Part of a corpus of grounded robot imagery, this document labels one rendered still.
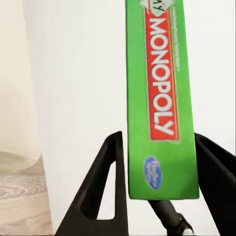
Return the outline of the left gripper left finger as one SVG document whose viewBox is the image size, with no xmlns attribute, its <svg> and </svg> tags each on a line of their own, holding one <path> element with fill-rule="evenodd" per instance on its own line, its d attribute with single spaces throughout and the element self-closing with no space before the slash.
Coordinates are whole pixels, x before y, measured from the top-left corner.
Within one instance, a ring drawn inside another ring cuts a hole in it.
<svg viewBox="0 0 236 236">
<path fill-rule="evenodd" d="M 97 219 L 110 165 L 116 162 L 115 216 Z M 54 236 L 129 236 L 122 131 L 109 135 Z"/>
</svg>

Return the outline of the board game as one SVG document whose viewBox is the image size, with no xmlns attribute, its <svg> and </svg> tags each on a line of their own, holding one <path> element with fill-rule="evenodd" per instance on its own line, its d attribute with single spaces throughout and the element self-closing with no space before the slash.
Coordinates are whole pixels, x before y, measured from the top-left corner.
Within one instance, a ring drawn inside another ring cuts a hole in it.
<svg viewBox="0 0 236 236">
<path fill-rule="evenodd" d="M 199 199 L 183 0 L 125 0 L 128 194 Z"/>
</svg>

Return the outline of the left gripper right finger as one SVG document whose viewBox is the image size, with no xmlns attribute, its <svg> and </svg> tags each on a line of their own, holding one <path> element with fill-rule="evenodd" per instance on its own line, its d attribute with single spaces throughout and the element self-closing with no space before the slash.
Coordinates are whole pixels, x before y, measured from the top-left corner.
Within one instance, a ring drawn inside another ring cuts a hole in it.
<svg viewBox="0 0 236 236">
<path fill-rule="evenodd" d="M 220 236 L 236 236 L 236 156 L 195 133 L 199 187 Z"/>
</svg>

